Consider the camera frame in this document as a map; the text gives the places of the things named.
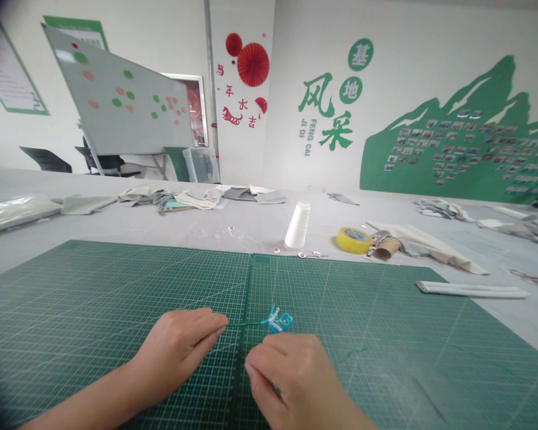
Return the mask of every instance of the white fabric roll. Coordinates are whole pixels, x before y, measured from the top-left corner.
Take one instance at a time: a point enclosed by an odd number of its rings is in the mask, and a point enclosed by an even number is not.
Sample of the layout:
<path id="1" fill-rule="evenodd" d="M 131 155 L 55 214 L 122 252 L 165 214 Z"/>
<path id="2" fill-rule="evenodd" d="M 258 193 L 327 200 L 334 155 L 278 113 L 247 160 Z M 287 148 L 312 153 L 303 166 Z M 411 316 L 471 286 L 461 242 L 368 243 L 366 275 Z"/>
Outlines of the white fabric roll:
<path id="1" fill-rule="evenodd" d="M 492 287 L 489 285 L 447 284 L 445 282 L 417 281 L 425 293 L 450 294 L 453 296 L 493 297 L 496 299 L 523 299 L 530 294 L 518 287 Z"/>

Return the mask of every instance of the gray fabric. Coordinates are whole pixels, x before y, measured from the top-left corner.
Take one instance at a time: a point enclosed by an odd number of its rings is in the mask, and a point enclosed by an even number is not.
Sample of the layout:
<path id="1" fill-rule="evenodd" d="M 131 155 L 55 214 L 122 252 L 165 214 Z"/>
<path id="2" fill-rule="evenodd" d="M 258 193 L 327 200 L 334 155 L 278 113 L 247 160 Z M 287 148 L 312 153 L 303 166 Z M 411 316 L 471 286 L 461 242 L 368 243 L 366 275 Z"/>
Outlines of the gray fabric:
<path id="1" fill-rule="evenodd" d="M 344 196 L 343 194 L 338 194 L 338 193 L 327 193 L 327 194 L 329 195 L 329 198 L 332 198 L 333 200 L 337 200 L 341 203 L 347 203 L 347 204 L 351 204 L 355 206 L 360 206 L 360 204 L 355 203 L 354 201 Z"/>
<path id="2" fill-rule="evenodd" d="M 259 204 L 278 204 L 287 201 L 287 198 L 279 191 L 273 191 L 267 194 L 257 194 L 255 199 Z"/>
<path id="3" fill-rule="evenodd" d="M 62 215 L 90 215 L 117 201 L 117 197 L 72 195 L 62 201 Z"/>
<path id="4" fill-rule="evenodd" d="M 229 188 L 223 193 L 223 197 L 230 200 L 257 201 L 249 188 Z"/>

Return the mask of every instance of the poster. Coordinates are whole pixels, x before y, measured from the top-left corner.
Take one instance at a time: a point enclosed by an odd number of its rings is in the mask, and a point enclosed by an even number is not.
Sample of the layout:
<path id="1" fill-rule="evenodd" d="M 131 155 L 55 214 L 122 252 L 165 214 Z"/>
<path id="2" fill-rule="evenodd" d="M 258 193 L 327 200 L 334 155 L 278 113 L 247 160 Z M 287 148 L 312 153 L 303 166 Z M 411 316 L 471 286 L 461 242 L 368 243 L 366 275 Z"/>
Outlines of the poster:
<path id="1" fill-rule="evenodd" d="M 97 48 L 109 51 L 100 21 L 63 18 L 44 15 L 44 21 L 65 34 L 83 40 Z"/>
<path id="2" fill-rule="evenodd" d="M 2 24 L 0 24 L 0 101 L 7 112 L 49 115 Z"/>

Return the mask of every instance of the cardboard tube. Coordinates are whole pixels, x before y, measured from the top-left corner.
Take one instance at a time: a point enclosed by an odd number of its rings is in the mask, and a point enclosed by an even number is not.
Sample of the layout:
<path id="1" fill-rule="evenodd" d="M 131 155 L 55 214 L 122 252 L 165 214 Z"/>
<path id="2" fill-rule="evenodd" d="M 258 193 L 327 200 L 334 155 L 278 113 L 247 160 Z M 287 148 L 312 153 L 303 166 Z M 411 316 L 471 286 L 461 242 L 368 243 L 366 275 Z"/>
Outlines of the cardboard tube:
<path id="1" fill-rule="evenodd" d="M 375 251 L 375 257 L 381 260 L 388 260 L 395 252 L 399 250 L 400 247 L 401 243 L 398 241 L 398 239 L 385 239 Z"/>

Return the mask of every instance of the tape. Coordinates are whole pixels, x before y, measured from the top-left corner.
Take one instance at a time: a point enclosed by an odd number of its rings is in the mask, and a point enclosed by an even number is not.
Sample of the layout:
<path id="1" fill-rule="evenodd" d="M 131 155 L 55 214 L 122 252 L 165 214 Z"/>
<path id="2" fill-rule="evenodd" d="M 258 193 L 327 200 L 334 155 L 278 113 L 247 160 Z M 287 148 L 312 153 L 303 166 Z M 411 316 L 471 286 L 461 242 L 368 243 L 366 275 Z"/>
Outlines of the tape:
<path id="1" fill-rule="evenodd" d="M 337 245 L 346 252 L 366 254 L 372 245 L 371 237 L 361 230 L 351 227 L 341 227 L 337 234 Z"/>

